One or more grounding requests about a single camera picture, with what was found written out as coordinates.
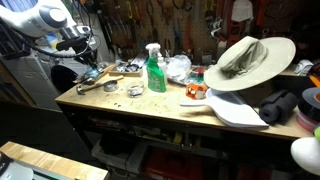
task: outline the cleaning spray bottle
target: cleaning spray bottle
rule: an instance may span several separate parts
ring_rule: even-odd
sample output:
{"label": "cleaning spray bottle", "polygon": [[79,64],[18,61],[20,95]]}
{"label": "cleaning spray bottle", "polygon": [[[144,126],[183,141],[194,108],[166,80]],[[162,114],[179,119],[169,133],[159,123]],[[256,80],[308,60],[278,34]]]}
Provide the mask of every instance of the cleaning spray bottle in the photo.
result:
{"label": "cleaning spray bottle", "polygon": [[165,92],[166,84],[164,80],[164,73],[158,66],[158,56],[162,56],[160,53],[160,44],[151,43],[146,46],[149,51],[149,58],[147,64],[148,73],[148,87],[155,92]]}

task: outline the wooden workbench top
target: wooden workbench top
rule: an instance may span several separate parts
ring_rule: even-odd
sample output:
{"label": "wooden workbench top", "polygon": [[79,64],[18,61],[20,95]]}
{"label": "wooden workbench top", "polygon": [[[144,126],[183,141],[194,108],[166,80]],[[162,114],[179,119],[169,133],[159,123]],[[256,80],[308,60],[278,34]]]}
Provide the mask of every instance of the wooden workbench top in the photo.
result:
{"label": "wooden workbench top", "polygon": [[109,177],[109,172],[107,170],[99,169],[13,142],[7,142],[0,148],[0,151],[13,159],[23,161],[71,179],[106,180]]}
{"label": "wooden workbench top", "polygon": [[[223,124],[212,109],[206,106],[182,107],[181,100],[191,100],[186,97],[185,86],[168,83],[165,93],[153,92],[147,87],[146,71],[141,78],[125,77],[119,81],[119,89],[114,92],[105,92],[103,87],[86,92],[86,95],[78,95],[75,87],[65,92],[56,99],[57,103],[67,104],[90,109],[100,109],[109,112],[135,115],[140,117],[153,117],[165,121],[174,121],[185,124],[226,129],[231,131],[246,132],[264,136],[275,136],[278,138],[295,139],[308,137],[312,134],[300,127],[295,118],[296,111],[289,121],[277,123],[268,129],[244,129],[234,128]],[[105,82],[114,77],[106,75],[99,82]],[[143,95],[131,98],[127,95],[126,84],[130,81],[141,79],[145,83]]]}

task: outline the wide-brimmed hat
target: wide-brimmed hat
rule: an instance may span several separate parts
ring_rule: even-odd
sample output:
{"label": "wide-brimmed hat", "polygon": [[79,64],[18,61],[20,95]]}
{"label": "wide-brimmed hat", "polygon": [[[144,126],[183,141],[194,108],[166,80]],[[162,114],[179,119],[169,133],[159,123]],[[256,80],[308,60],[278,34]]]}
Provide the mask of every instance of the wide-brimmed hat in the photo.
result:
{"label": "wide-brimmed hat", "polygon": [[246,36],[223,53],[218,63],[204,73],[204,82],[220,91],[246,89],[285,70],[295,52],[295,45],[288,38],[258,40]]}

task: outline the pegboard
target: pegboard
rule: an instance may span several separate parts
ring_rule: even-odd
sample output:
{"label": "pegboard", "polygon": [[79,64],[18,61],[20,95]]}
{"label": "pegboard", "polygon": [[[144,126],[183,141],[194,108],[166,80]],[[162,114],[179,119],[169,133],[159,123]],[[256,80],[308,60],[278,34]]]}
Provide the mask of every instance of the pegboard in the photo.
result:
{"label": "pegboard", "polygon": [[[161,6],[158,4],[157,0],[136,0],[138,9],[140,10],[140,19],[142,22],[142,26],[138,22],[134,23],[134,29],[136,34],[136,43],[132,43],[126,33],[124,32],[124,28],[122,27],[119,18],[121,18],[123,22],[123,26],[126,31],[128,31],[129,25],[129,17],[128,17],[128,7],[126,4],[126,0],[118,0],[118,8],[116,8],[115,1],[105,0],[103,1],[106,4],[107,8],[107,17],[109,18],[110,25],[112,28],[112,42],[122,47],[123,53],[128,57],[132,57],[137,55],[141,51],[145,51],[145,46],[152,41],[152,26],[151,21],[147,12],[147,3],[151,3],[153,7],[153,18],[154,18],[154,27],[158,31],[158,39],[159,44],[161,45],[161,53],[165,56],[164,51],[164,41],[165,39],[170,40],[171,44],[171,52],[170,55],[174,56],[174,30],[173,26],[180,27],[180,44],[183,50],[185,43],[185,32],[186,32],[186,23],[188,16],[191,16],[191,28],[190,28],[190,39],[193,47],[193,63],[199,64],[201,63],[202,54],[211,54],[214,57],[214,53],[216,50],[217,42],[215,39],[211,39],[207,32],[207,24],[205,22],[205,12],[203,11],[205,7],[206,1],[200,1],[199,7],[199,18],[195,18],[195,0],[185,0],[185,3],[191,3],[193,8],[191,11],[187,12],[184,9],[178,10],[174,7],[172,0],[165,0],[163,2],[163,8],[169,9],[173,11],[173,17],[169,20],[168,24],[166,24],[166,18],[162,13]],[[131,10],[133,18],[136,19],[137,11],[134,7],[133,1],[130,0]],[[180,6],[183,1],[175,0],[176,5]]]}
{"label": "pegboard", "polygon": [[[185,3],[193,4],[193,8],[191,11],[187,12],[184,9],[178,10],[175,8],[173,2],[175,2],[176,5],[180,6],[183,4],[183,1]],[[217,40],[211,39],[207,30],[207,24],[205,22],[205,7],[207,3],[207,7],[210,7],[211,2],[217,3],[218,0],[104,0],[103,1],[106,4],[107,7],[107,17],[110,19],[110,24],[112,28],[112,42],[114,44],[117,44],[120,46],[123,50],[123,54],[125,54],[126,57],[135,57],[139,52],[145,50],[145,46],[148,43],[154,42],[152,39],[152,26],[151,21],[147,12],[147,3],[151,3],[153,7],[153,18],[154,18],[154,28],[158,31],[158,43],[161,45],[161,53],[163,56],[165,56],[164,51],[164,44],[165,39],[170,40],[171,44],[171,56],[174,56],[174,31],[173,26],[174,24],[179,24],[180,27],[180,44],[182,50],[185,44],[185,34],[186,34],[186,24],[188,16],[191,17],[191,28],[190,28],[190,39],[192,42],[193,47],[193,64],[201,64],[203,59],[203,54],[211,55],[212,60],[217,60],[215,57],[217,56]],[[142,26],[140,26],[138,23],[134,23],[134,29],[135,29],[135,38],[137,39],[136,42],[132,43],[128,36],[124,33],[124,28],[119,22],[119,19],[123,21],[123,26],[129,32],[129,29],[127,25],[129,24],[128,20],[128,7],[127,2],[131,3],[131,11],[133,15],[133,19],[136,19],[137,11],[134,6],[134,2],[136,2],[139,12],[140,12],[140,18],[142,22]],[[196,9],[196,2],[199,2],[199,14],[196,16],[195,12]],[[233,0],[223,0],[225,2],[224,11],[231,12],[232,11],[232,5]],[[303,0],[269,0],[268,6],[266,6],[266,13],[264,14],[264,24],[263,25],[257,25],[255,22],[256,16],[257,16],[257,9],[259,8],[259,2],[258,0],[251,0],[253,4],[253,15],[254,19],[251,23],[251,36],[254,36],[256,38],[262,38],[262,32],[264,29],[270,29],[269,34],[266,35],[266,37],[272,37],[272,36],[285,36],[285,32],[288,32],[290,30],[291,23],[293,19],[299,14],[298,9],[299,7],[302,7]],[[168,24],[166,24],[166,18],[163,14],[162,7],[165,10],[172,10],[173,11],[173,17],[169,20]],[[224,12],[222,21],[222,30],[220,31],[225,37],[230,37],[230,33],[228,34],[227,31],[231,32],[227,28],[227,24],[225,19],[227,18],[227,13]],[[245,22],[242,22],[243,25],[241,26],[242,29],[240,31],[244,30]]]}

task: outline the hand tool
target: hand tool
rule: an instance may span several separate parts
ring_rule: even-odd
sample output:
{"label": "hand tool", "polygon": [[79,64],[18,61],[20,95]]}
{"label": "hand tool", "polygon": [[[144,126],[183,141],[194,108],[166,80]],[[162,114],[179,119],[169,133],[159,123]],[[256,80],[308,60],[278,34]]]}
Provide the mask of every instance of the hand tool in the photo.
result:
{"label": "hand tool", "polygon": [[190,12],[193,8],[193,4],[191,2],[187,2],[185,5],[184,5],[184,10],[187,11],[187,12]]}
{"label": "hand tool", "polygon": [[158,30],[154,27],[154,19],[153,19],[153,6],[151,0],[148,0],[147,3],[147,12],[150,18],[150,23],[152,27],[152,41],[159,42]]}
{"label": "hand tool", "polygon": [[113,16],[111,17],[111,19],[112,19],[112,21],[114,22],[114,24],[118,27],[119,31],[120,31],[121,33],[123,33],[120,25],[119,25],[118,22],[117,22],[117,20],[116,20]]}
{"label": "hand tool", "polygon": [[186,1],[185,0],[182,0],[182,3],[181,5],[179,6],[177,3],[176,3],[176,0],[172,0],[172,4],[173,6],[180,12],[180,19],[182,19],[182,9],[184,9],[185,7],[185,4],[186,4]]}
{"label": "hand tool", "polygon": [[140,28],[143,28],[143,22],[142,22],[142,17],[141,17],[141,12],[140,12],[140,9],[138,8],[138,0],[133,0],[133,6],[134,6],[134,9],[136,11],[136,24],[140,26]]}
{"label": "hand tool", "polygon": [[164,32],[163,32],[163,37],[166,37],[167,36],[167,31],[168,31],[168,27],[169,27],[169,23],[170,21],[172,20],[173,18],[173,9],[172,8],[163,8],[163,16],[165,17],[165,29],[164,29]]}
{"label": "hand tool", "polygon": [[119,88],[118,81],[110,80],[103,84],[103,90],[106,92],[113,92]]}
{"label": "hand tool", "polygon": [[244,31],[243,31],[242,35],[241,35],[242,37],[250,35],[250,27],[251,27],[251,22],[252,21],[253,21],[253,18],[250,18],[250,19],[246,20],[246,26],[244,28]]}
{"label": "hand tool", "polygon": [[107,12],[106,12],[106,9],[104,9],[105,8],[105,4],[101,3],[100,4],[100,8],[101,9],[97,10],[98,20],[99,20],[101,26],[104,27],[104,28],[102,28],[102,32],[107,37],[106,43],[107,43],[109,52],[111,51],[114,54],[115,51],[113,49],[112,39],[111,39],[111,36],[110,36],[110,33],[112,33],[112,29],[111,29],[108,17],[106,17]]}
{"label": "hand tool", "polygon": [[[116,18],[118,18],[118,20],[119,20],[119,22],[120,22],[120,25],[121,25],[121,27],[122,27],[122,29],[123,29],[123,33],[124,33],[125,35],[128,35],[128,34],[127,34],[127,31],[126,31],[126,28],[124,27],[124,24],[123,24],[123,22],[122,22],[121,16],[120,16],[120,5],[119,5],[119,2],[118,2],[118,0],[113,0],[113,2],[114,2],[114,6],[115,6],[115,16],[116,16]],[[116,25],[118,26],[118,28],[121,29],[120,26],[119,26],[119,24],[116,22],[116,20],[114,20],[114,21],[115,21]]]}
{"label": "hand tool", "polygon": [[210,8],[208,9],[208,2],[205,0],[204,4],[204,10],[205,10],[205,21],[207,23],[207,28],[209,32],[212,30],[212,24],[216,18],[216,15],[214,14],[214,0],[210,0]]}
{"label": "hand tool", "polygon": [[[226,9],[228,9],[229,6],[231,5],[230,2],[231,2],[231,0],[229,0],[227,2]],[[218,0],[218,2],[217,2],[217,10],[216,10],[216,18],[215,18],[215,20],[213,22],[213,25],[214,25],[215,29],[212,29],[212,31],[210,33],[211,35],[214,35],[214,37],[212,37],[212,38],[215,38],[217,40],[217,43],[219,43],[220,41],[223,41],[223,42],[226,41],[226,39],[220,33],[221,24],[223,22],[222,19],[225,17],[225,14],[227,14],[227,12],[228,12],[227,11],[226,13],[224,13],[224,11],[223,11],[224,8],[225,8],[225,1],[224,0]]]}
{"label": "hand tool", "polygon": [[178,55],[178,54],[181,53],[180,21],[179,21],[179,18],[178,18],[178,22],[177,23],[175,23],[175,21],[173,19],[173,33],[174,33],[174,55]]}
{"label": "hand tool", "polygon": [[196,0],[194,6],[194,20],[195,23],[198,23],[200,19],[200,0]]}
{"label": "hand tool", "polygon": [[160,16],[160,18],[162,20],[163,19],[163,1],[162,0],[157,0],[157,2],[158,2],[158,5],[161,8],[161,16]]}
{"label": "hand tool", "polygon": [[257,26],[262,26],[263,25],[263,18],[264,18],[264,13],[266,11],[267,5],[270,0],[258,0],[258,14],[257,14],[257,20],[256,20],[256,25]]}
{"label": "hand tool", "polygon": [[268,28],[262,29],[262,39],[266,38],[268,33],[269,33],[269,29]]}
{"label": "hand tool", "polygon": [[166,52],[166,57],[170,57],[170,51],[171,51],[171,43],[170,39],[164,39],[164,50]]}
{"label": "hand tool", "polygon": [[193,61],[193,47],[190,37],[190,29],[191,29],[191,15],[188,16],[187,22],[186,22],[186,32],[184,35],[184,52],[187,54],[187,56],[190,58],[191,61]]}
{"label": "hand tool", "polygon": [[[120,79],[123,79],[122,75],[118,76],[117,78],[115,78],[113,80],[120,80]],[[78,95],[85,95],[85,92],[90,91],[92,89],[96,89],[96,88],[101,87],[103,85],[104,85],[104,83],[96,83],[95,85],[87,87],[87,88],[82,88],[81,85],[79,85],[76,87],[76,90],[77,90]]]}
{"label": "hand tool", "polygon": [[128,30],[128,37],[129,39],[132,40],[133,43],[137,42],[137,38],[136,38],[136,30],[134,28],[134,20],[133,20],[133,15],[132,15],[132,8],[131,8],[131,2],[130,0],[126,0],[126,4],[127,4],[127,8],[128,8],[128,18],[129,18],[129,27],[130,30]]}

